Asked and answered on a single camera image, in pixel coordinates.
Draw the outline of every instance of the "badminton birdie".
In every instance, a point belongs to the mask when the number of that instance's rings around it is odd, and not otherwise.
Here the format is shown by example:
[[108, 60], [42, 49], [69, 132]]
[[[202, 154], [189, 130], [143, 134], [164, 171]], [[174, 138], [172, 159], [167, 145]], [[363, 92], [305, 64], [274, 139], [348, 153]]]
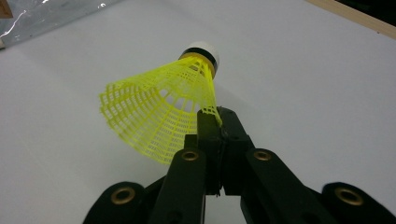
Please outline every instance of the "badminton birdie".
[[196, 133], [199, 109], [221, 125], [213, 84], [218, 64], [212, 46], [192, 43], [173, 63], [108, 84], [100, 110], [123, 141], [169, 164], [185, 134]]

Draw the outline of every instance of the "black band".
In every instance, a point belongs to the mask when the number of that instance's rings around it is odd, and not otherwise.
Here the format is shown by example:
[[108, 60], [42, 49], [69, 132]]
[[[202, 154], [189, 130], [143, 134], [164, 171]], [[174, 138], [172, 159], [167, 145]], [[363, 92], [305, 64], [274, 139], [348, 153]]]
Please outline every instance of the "black band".
[[218, 62], [216, 62], [215, 57], [213, 57], [213, 55], [211, 53], [209, 53], [208, 51], [206, 51], [204, 49], [200, 49], [200, 48], [190, 48], [190, 49], [184, 50], [182, 55], [186, 54], [186, 53], [201, 54], [202, 56], [206, 57], [213, 64], [213, 67], [215, 68], [215, 72], [218, 70]]

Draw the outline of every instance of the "yellow plastic net skirt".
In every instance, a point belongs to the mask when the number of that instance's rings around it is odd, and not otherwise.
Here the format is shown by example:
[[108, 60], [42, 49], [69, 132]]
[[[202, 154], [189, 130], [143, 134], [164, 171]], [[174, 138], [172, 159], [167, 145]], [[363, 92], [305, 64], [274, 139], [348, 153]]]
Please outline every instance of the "yellow plastic net skirt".
[[202, 59], [188, 57], [110, 83], [100, 94], [100, 110], [120, 138], [155, 161], [169, 164], [196, 133], [196, 113], [221, 119], [212, 74]]

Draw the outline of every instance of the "wooden edge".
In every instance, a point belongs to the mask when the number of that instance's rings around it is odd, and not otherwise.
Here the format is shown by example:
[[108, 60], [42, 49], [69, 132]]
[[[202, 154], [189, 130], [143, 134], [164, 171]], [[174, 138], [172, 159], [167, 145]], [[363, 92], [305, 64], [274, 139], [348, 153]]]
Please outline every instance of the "wooden edge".
[[382, 35], [387, 35], [393, 39], [396, 39], [396, 27], [392, 26], [384, 21], [369, 16], [363, 12], [360, 12], [352, 7], [348, 7], [335, 0], [305, 0], [317, 7], [324, 8], [330, 12], [342, 16], [346, 19], [354, 21], [360, 25], [377, 31]]

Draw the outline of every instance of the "plastic bag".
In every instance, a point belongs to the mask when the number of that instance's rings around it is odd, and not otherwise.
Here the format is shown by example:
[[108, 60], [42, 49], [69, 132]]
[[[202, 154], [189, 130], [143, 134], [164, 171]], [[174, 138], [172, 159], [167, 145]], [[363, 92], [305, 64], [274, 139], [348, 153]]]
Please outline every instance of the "plastic bag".
[[6, 0], [13, 18], [0, 19], [0, 49], [41, 35], [120, 1], [122, 0]]

